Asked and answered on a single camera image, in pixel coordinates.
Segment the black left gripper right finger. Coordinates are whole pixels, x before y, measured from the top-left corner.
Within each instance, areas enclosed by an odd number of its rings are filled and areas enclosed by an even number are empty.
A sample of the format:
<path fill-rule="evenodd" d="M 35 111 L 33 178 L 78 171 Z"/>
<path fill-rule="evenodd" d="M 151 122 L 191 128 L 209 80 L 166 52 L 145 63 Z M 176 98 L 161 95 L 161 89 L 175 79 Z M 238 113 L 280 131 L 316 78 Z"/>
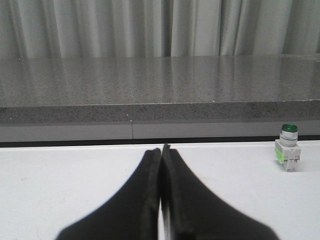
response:
<path fill-rule="evenodd" d="M 267 225 L 210 191 L 176 149 L 162 149 L 160 197 L 169 240 L 276 240 Z"/>

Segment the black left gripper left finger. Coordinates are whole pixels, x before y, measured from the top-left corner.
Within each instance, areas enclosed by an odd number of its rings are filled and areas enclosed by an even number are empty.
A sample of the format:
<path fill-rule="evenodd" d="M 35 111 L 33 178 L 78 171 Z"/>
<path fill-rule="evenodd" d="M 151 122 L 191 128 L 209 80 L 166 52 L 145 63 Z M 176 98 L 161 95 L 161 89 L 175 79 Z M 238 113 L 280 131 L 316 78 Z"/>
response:
<path fill-rule="evenodd" d="M 127 182 L 101 207 L 63 229 L 59 240 L 156 240 L 161 150 L 147 150 Z"/>

